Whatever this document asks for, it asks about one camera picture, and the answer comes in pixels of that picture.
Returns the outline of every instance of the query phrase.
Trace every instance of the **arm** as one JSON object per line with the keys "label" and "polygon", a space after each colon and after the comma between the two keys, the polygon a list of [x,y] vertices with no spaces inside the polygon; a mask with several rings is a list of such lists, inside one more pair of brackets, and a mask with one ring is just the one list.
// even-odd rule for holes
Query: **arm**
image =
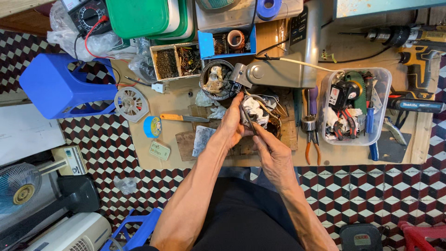
{"label": "arm", "polygon": [[316,214],[305,199],[291,161],[291,150],[260,125],[254,124],[259,136],[254,136],[254,149],[266,177],[279,192],[305,250],[337,251],[335,242],[328,235]]}
{"label": "arm", "polygon": [[161,214],[150,245],[160,251],[190,250],[203,227],[215,181],[229,149],[250,131],[240,124],[240,93],[232,101],[220,126],[198,156]]}

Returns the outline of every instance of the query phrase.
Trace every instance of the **white plug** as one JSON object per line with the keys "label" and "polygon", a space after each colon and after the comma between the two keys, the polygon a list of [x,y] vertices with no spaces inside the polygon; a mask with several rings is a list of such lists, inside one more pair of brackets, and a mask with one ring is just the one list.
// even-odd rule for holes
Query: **white plug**
{"label": "white plug", "polygon": [[165,91],[164,84],[152,84],[152,90],[155,90],[159,93],[164,93]]}

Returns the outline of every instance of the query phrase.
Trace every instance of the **blue plastic stool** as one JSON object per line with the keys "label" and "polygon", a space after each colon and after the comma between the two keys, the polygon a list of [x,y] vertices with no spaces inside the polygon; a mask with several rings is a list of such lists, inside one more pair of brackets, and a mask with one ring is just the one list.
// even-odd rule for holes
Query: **blue plastic stool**
{"label": "blue plastic stool", "polygon": [[[76,60],[66,53],[41,53],[20,76],[20,86],[28,98],[47,119],[82,117],[112,113],[112,102],[103,110],[93,109],[88,102],[114,100],[118,92],[113,84],[86,83],[86,72],[79,72],[80,66],[73,72],[68,64]],[[108,59],[95,59],[110,65]],[[112,68],[106,66],[113,78]],[[84,104],[86,109],[76,109]]]}
{"label": "blue plastic stool", "polygon": [[[157,224],[161,215],[161,209],[154,208],[149,215],[131,216],[134,210],[135,209],[130,210],[128,216],[122,221],[118,229],[111,235],[112,238],[116,239],[119,232],[124,233],[124,237],[127,240],[127,244],[122,247],[124,251],[129,251],[135,247],[143,246],[149,235],[155,229],[155,225]],[[125,224],[128,222],[142,222],[141,226],[138,228],[138,231],[136,231],[131,238],[128,235],[127,228],[125,227]],[[104,246],[101,248],[101,251],[110,251],[111,243],[111,240],[107,240]]]}

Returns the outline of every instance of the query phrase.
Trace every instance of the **checkered tile floor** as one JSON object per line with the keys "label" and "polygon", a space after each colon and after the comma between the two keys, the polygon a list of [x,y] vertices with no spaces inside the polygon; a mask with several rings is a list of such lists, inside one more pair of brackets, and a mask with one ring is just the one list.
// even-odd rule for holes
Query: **checkered tile floor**
{"label": "checkered tile floor", "polygon": [[[18,79],[29,62],[41,52],[60,52],[57,45],[27,34],[0,30],[0,95],[20,92]],[[446,102],[446,57],[442,59],[437,100]],[[88,81],[114,84],[102,65],[88,64]],[[128,129],[119,114],[59,120],[67,144],[78,144],[101,198],[100,213],[116,229],[129,210],[148,214],[163,208],[190,169],[147,171],[139,167]],[[446,113],[434,115],[429,159],[423,165],[360,165],[298,167],[301,187],[311,208],[336,244],[345,224],[372,223],[383,231],[385,245],[404,249],[404,236],[396,226],[401,220],[417,226],[444,224],[446,205]],[[258,169],[252,168],[255,182]],[[136,177],[138,191],[124,195],[113,183]],[[135,231],[138,225],[127,226]],[[445,242],[431,242],[438,250]]]}

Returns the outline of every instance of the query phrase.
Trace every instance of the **purple screwdriver handle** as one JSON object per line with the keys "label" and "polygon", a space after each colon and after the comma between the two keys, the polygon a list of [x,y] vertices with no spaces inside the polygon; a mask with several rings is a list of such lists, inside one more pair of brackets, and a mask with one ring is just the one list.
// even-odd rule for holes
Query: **purple screwdriver handle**
{"label": "purple screwdriver handle", "polygon": [[318,108],[316,106],[316,100],[318,98],[319,88],[316,85],[313,89],[310,89],[310,114],[314,115],[318,113]]}

